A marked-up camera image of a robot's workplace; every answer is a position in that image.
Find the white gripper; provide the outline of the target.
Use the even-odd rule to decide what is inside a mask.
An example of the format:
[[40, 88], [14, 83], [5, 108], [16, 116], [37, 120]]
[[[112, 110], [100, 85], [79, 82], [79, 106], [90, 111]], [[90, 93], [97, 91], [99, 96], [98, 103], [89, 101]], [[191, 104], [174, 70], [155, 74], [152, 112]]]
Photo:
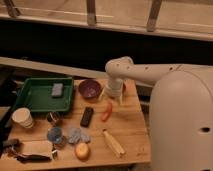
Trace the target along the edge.
[[102, 89], [101, 93], [98, 96], [98, 101], [101, 101], [105, 92], [110, 97], [120, 97], [120, 104], [123, 104], [125, 101], [127, 91], [123, 91], [123, 83], [124, 81], [119, 78], [109, 78], [105, 87]]

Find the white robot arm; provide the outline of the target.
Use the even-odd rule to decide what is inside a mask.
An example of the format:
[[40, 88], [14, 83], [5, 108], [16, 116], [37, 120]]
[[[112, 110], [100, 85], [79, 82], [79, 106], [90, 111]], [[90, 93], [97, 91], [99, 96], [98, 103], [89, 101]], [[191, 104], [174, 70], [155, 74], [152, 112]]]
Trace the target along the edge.
[[122, 97], [126, 79], [152, 87], [152, 171], [213, 171], [213, 66], [135, 64], [120, 57], [105, 71], [104, 92], [111, 97]]

